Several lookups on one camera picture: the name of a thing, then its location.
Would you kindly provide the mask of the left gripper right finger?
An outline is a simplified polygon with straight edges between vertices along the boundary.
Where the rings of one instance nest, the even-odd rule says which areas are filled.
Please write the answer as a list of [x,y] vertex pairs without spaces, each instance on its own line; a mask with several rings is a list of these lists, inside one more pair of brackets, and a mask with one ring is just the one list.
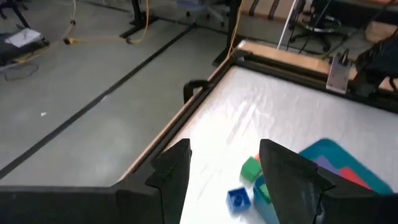
[[334,185],[318,173],[318,166],[277,144],[262,139],[262,171],[280,224],[322,224],[323,193]]

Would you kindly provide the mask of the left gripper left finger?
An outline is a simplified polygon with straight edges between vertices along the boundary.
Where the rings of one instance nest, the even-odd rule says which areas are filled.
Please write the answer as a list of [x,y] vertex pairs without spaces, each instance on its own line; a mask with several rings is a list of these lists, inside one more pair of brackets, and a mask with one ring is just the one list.
[[163,224],[179,224],[190,176],[192,150],[189,139],[181,139],[150,164],[154,173],[146,185],[160,191]]

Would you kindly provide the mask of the green rectangular block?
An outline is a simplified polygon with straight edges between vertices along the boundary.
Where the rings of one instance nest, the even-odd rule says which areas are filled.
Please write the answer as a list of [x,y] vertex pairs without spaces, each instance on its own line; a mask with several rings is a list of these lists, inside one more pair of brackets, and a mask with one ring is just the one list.
[[270,195],[269,195],[269,191],[268,191],[268,189],[267,189],[267,185],[266,185],[266,184],[260,185],[259,191],[260,191],[260,193],[261,193],[263,199],[265,200],[265,202],[266,202],[267,204],[270,204],[270,203],[271,203],[271,197],[270,197]]

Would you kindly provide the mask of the red rectangular block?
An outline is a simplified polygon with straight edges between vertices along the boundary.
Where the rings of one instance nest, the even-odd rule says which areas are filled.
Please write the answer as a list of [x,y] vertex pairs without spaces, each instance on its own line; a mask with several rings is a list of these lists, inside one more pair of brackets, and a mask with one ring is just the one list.
[[358,176],[357,173],[355,173],[350,167],[348,167],[348,166],[342,167],[339,170],[339,172],[342,175],[342,177],[344,177],[358,185],[361,185],[362,187],[371,189],[370,186],[362,178],[360,178],[360,176]]

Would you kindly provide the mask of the small green block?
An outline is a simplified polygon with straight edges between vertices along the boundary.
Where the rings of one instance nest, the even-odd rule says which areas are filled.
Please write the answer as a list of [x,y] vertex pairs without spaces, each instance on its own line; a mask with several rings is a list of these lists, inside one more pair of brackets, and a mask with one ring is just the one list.
[[261,163],[254,157],[249,157],[241,167],[240,175],[248,182],[254,182],[262,172]]

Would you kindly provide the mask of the small blue block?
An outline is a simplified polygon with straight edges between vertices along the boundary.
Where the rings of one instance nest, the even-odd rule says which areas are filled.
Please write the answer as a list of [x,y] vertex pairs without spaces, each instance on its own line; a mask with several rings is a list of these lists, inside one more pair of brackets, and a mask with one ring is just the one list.
[[244,212],[251,207],[251,200],[245,187],[229,190],[226,201],[232,214]]

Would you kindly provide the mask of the teal plastic bin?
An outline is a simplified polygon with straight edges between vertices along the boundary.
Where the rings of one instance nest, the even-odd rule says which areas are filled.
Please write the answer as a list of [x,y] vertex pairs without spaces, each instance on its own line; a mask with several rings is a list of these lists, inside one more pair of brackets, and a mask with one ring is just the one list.
[[[398,193],[340,145],[321,139],[297,154],[310,161],[323,155],[339,170],[348,166],[371,188],[318,166],[318,173],[334,185],[323,193],[320,202],[325,213],[322,224],[398,224]],[[267,224],[280,224],[272,201],[267,204],[259,191],[262,184],[266,184],[263,171],[254,188],[255,207]]]

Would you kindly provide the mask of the black table clamp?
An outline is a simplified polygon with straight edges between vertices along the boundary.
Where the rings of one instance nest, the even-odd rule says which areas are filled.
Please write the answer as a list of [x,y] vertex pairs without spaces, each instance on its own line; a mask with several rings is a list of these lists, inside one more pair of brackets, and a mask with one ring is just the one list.
[[183,86],[183,102],[187,103],[193,96],[193,92],[197,88],[208,88],[211,83],[208,80],[190,80]]

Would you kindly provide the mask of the office chair base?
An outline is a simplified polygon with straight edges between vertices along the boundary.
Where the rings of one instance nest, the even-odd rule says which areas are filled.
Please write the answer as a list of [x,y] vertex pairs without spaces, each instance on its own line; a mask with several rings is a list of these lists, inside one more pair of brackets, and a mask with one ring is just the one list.
[[291,31],[289,44],[297,39],[304,39],[305,43],[299,52],[303,52],[311,39],[315,39],[324,52],[331,49],[331,42],[328,37],[341,37],[342,41],[347,40],[348,35],[341,31],[342,24],[339,19],[329,15],[329,7],[333,0],[298,0],[289,20]]

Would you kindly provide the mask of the grey office chair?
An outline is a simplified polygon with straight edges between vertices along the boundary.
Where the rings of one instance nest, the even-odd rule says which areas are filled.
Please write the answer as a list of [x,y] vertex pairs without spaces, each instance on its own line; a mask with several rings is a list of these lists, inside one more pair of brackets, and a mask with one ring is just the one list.
[[190,17],[192,12],[196,12],[197,16],[204,16],[206,19],[214,18],[220,23],[220,27],[226,25],[225,17],[229,16],[229,6],[226,0],[175,0],[178,7],[185,8],[186,17]]

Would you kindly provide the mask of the cardboard box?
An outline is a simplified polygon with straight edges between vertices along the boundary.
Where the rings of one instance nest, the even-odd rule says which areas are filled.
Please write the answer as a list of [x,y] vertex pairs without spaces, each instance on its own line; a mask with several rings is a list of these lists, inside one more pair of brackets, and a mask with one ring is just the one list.
[[376,43],[390,37],[397,28],[398,26],[392,24],[371,22],[365,30],[365,38],[369,42]]

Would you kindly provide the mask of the black chair base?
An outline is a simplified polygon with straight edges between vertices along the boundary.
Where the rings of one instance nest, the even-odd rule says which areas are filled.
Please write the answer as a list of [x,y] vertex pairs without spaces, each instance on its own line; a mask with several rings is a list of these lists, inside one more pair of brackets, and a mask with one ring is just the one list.
[[22,15],[21,11],[19,10],[19,7],[23,8],[24,10],[28,10],[27,6],[20,0],[0,0],[0,17],[2,19],[7,19],[7,16],[3,12],[3,9],[10,8],[14,11],[15,15],[22,22],[22,25],[21,26],[18,25],[18,28],[20,28],[20,29],[29,28],[30,29],[30,25],[26,21],[25,17]]

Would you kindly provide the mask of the silver mounting bracket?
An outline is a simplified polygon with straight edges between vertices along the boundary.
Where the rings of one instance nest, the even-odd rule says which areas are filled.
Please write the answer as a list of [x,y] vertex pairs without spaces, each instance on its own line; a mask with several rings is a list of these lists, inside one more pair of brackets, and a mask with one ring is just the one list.
[[339,94],[346,94],[351,67],[340,62],[339,56],[331,60],[330,71],[326,81],[326,89]]

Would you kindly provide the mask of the black table leg post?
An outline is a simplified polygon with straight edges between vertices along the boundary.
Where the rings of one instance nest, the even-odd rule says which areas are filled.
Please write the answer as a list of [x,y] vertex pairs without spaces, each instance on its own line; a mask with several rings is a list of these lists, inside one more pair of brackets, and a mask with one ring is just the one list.
[[234,33],[236,31],[237,20],[239,16],[239,8],[243,0],[229,0],[229,19],[226,46],[223,51],[212,62],[213,66],[218,66],[229,55],[234,45]]

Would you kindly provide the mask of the black desk frame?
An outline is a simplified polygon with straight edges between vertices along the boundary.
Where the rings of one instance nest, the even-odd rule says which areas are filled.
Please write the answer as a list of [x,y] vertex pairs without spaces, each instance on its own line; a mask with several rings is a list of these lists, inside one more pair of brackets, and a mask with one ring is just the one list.
[[159,20],[157,16],[150,15],[149,0],[145,0],[146,9],[144,11],[141,11],[139,4],[140,0],[130,1],[133,10],[134,20],[130,22],[130,25],[132,25],[132,27],[119,35],[122,39],[127,39],[128,37],[140,30],[146,30],[153,22]]

